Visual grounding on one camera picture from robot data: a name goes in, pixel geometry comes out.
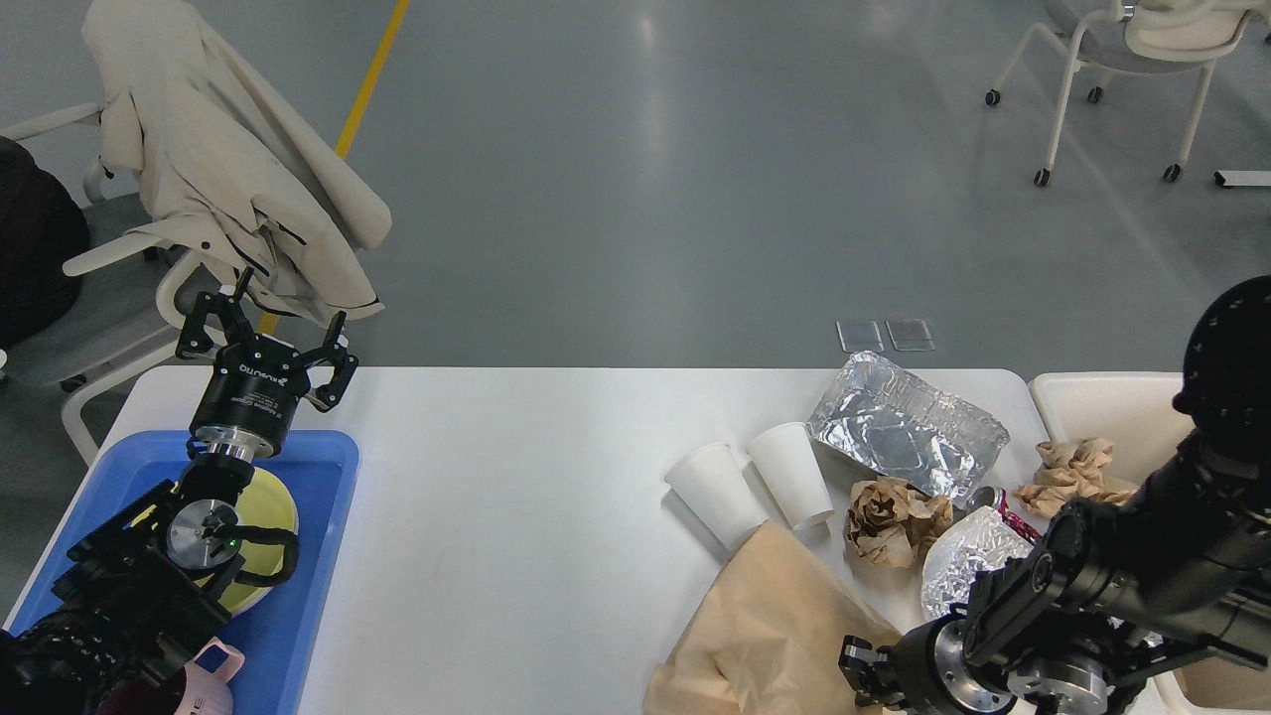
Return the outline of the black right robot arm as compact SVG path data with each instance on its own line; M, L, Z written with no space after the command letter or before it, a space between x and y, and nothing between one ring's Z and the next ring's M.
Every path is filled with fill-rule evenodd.
M859 705L909 714L1121 714L1148 679L1221 657L1268 665L1270 279L1227 290L1188 340L1179 451L1125 503L1077 499L967 605L872 646L845 638Z

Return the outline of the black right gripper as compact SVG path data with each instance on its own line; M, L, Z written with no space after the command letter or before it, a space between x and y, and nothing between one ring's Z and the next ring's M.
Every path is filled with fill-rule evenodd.
M840 671L860 709L907 714L1008 714L1014 696L980 676L963 655L966 618L938 618L904 634L894 646L844 638Z

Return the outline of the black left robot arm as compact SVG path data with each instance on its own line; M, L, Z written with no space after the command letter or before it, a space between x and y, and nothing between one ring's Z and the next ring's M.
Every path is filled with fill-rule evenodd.
M255 458L283 450L299 403L338 406L358 359L342 311L308 352L255 331L241 312L249 282L247 271L230 293L200 293L180 329L178 358L214 354L186 470L74 544L72 566L52 585L58 607L3 635L5 714L89 714L127 679L159 686L228 624L228 587L294 575L297 533L247 523L236 500Z

